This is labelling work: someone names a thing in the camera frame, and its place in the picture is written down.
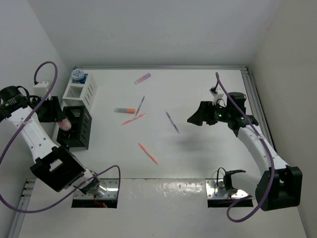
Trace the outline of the pink cap glue bottle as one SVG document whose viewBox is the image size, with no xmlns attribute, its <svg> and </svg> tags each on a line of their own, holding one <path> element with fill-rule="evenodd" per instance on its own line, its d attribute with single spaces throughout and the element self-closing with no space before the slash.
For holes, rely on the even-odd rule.
<svg viewBox="0 0 317 238">
<path fill-rule="evenodd" d="M 63 119 L 62 121 L 59 121 L 58 126 L 63 131 L 69 131 L 72 127 L 71 122 L 68 119 Z"/>
</svg>

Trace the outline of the orange cap grey marker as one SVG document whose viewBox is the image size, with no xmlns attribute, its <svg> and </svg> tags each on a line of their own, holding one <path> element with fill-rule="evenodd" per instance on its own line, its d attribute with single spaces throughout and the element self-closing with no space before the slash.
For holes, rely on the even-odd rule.
<svg viewBox="0 0 317 238">
<path fill-rule="evenodd" d="M 134 108 L 114 108 L 114 112 L 116 113 L 126 113 L 126 114 L 135 114 Z"/>
</svg>

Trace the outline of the purple highlighter marker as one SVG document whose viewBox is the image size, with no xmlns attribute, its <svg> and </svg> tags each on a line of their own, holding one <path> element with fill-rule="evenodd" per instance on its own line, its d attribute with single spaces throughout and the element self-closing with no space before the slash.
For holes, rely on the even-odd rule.
<svg viewBox="0 0 317 238">
<path fill-rule="evenodd" d="M 137 85 L 141 82 L 143 82 L 144 80 L 148 79 L 149 77 L 151 77 L 151 74 L 150 73 L 147 73 L 145 75 L 143 75 L 142 77 L 140 77 L 139 79 L 137 79 L 134 84 Z"/>
</svg>

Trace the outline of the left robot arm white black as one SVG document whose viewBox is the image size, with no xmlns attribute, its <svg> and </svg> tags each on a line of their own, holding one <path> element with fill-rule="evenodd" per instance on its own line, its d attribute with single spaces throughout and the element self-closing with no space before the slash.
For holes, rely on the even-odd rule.
<svg viewBox="0 0 317 238">
<path fill-rule="evenodd" d="M 0 91 L 0 120 L 8 120 L 20 131 L 28 145 L 34 165 L 31 172 L 53 190 L 60 192 L 70 186 L 79 187 L 87 195 L 101 197 L 100 180 L 64 146 L 57 146 L 44 131 L 29 100 L 16 86 Z"/>
</svg>

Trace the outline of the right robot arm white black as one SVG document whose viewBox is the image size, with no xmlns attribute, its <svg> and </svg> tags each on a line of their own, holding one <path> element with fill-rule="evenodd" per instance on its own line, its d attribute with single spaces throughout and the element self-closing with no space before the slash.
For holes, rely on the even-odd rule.
<svg viewBox="0 0 317 238">
<path fill-rule="evenodd" d="M 201 101 L 187 122 L 197 126 L 226 123 L 256 162 L 260 178 L 249 176 L 245 170 L 226 171 L 225 190 L 247 192 L 264 211 L 296 207 L 300 204 L 303 174 L 298 167 L 288 165 L 268 143 L 257 120 L 245 114 L 245 101 L 245 94 L 239 92 L 228 94 L 225 107 L 218 101 Z"/>
</svg>

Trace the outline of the black slotted organizer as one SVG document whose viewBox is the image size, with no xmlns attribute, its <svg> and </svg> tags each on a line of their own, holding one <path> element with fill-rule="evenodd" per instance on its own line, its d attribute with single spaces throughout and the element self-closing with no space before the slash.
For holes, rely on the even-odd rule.
<svg viewBox="0 0 317 238">
<path fill-rule="evenodd" d="M 58 130 L 56 141 L 65 147 L 89 149 L 92 117 L 85 106 L 64 107 L 63 112 L 71 123 L 68 131 Z"/>
</svg>

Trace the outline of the white slotted organizer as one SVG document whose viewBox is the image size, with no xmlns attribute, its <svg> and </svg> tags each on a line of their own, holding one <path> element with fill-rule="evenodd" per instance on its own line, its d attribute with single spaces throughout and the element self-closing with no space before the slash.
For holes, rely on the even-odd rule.
<svg viewBox="0 0 317 238">
<path fill-rule="evenodd" d="M 91 73 L 85 76 L 84 83 L 77 83 L 70 77 L 62 100 L 68 106 L 85 106 L 90 112 L 98 87 Z"/>
</svg>

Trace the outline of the blue clear pen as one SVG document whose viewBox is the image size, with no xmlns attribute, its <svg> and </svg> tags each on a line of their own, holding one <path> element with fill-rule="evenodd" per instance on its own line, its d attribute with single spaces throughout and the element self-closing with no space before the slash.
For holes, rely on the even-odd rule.
<svg viewBox="0 0 317 238">
<path fill-rule="evenodd" d="M 179 129 L 177 128 L 177 126 L 176 126 L 175 122 L 173 121 L 172 117 L 170 116 L 170 114 L 167 111 L 165 111 L 165 114 L 168 117 L 168 119 L 171 122 L 174 129 L 176 130 L 176 132 L 179 134 Z"/>
</svg>

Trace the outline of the grey thin pen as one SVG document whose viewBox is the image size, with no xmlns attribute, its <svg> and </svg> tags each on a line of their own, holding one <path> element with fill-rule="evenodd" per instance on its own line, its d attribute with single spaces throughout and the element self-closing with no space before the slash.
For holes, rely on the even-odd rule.
<svg viewBox="0 0 317 238">
<path fill-rule="evenodd" d="M 142 104 L 143 104 L 144 99 L 145 99 L 145 95 L 142 97 L 142 99 L 141 99 L 141 101 L 140 101 L 140 103 L 139 103 L 139 106 L 138 106 L 137 111 L 136 111 L 136 113 L 135 113 L 135 117 L 138 115 L 138 113 L 139 113 L 139 111 L 140 111 L 140 109 L 141 109 L 141 106 L 142 106 Z"/>
</svg>

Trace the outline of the orange clear pen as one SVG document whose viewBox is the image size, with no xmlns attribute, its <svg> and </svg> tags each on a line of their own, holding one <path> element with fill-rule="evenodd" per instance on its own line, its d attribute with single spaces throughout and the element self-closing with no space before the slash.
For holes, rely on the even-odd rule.
<svg viewBox="0 0 317 238">
<path fill-rule="evenodd" d="M 148 150 L 145 148 L 145 146 L 141 143 L 138 143 L 139 147 L 147 154 L 147 156 L 156 164 L 158 165 L 157 160 L 155 159 L 155 157 L 148 152 Z"/>
</svg>

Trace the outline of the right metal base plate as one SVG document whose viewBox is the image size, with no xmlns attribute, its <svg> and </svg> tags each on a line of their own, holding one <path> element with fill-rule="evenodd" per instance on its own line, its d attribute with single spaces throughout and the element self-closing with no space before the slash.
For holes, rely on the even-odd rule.
<svg viewBox="0 0 317 238">
<path fill-rule="evenodd" d="M 208 200 L 232 200 L 248 196 L 241 189 L 226 190 L 225 188 L 220 188 L 219 186 L 224 186 L 223 179 L 219 179 L 218 183 L 216 183 L 216 179 L 207 179 L 205 182 Z"/>
</svg>

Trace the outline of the metal base plate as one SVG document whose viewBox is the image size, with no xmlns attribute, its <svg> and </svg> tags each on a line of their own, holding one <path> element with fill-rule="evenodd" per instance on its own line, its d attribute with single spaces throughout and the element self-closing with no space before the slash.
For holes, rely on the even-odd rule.
<svg viewBox="0 0 317 238">
<path fill-rule="evenodd" d="M 223 179 L 219 179 L 218 183 L 216 183 L 216 179 L 207 179 L 205 182 L 208 200 L 232 200 L 248 196 L 241 189 L 226 190 L 225 188 L 220 188 L 219 186 L 224 186 Z"/>
<path fill-rule="evenodd" d="M 77 190 L 73 194 L 73 199 L 75 200 L 111 200 L 116 199 L 118 195 L 118 185 L 119 179 L 108 179 L 101 178 L 100 185 L 96 192 L 93 194 L 83 194 L 81 191 Z"/>
</svg>

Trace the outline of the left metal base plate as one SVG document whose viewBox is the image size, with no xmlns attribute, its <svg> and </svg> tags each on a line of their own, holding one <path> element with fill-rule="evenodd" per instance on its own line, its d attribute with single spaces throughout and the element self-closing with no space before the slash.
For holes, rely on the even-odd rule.
<svg viewBox="0 0 317 238">
<path fill-rule="evenodd" d="M 116 199 L 118 195 L 118 185 L 119 179 L 108 179 L 101 178 L 100 185 L 96 192 L 93 194 L 83 194 L 81 191 L 77 190 L 73 194 L 73 199 L 75 200 L 111 200 Z"/>
</svg>

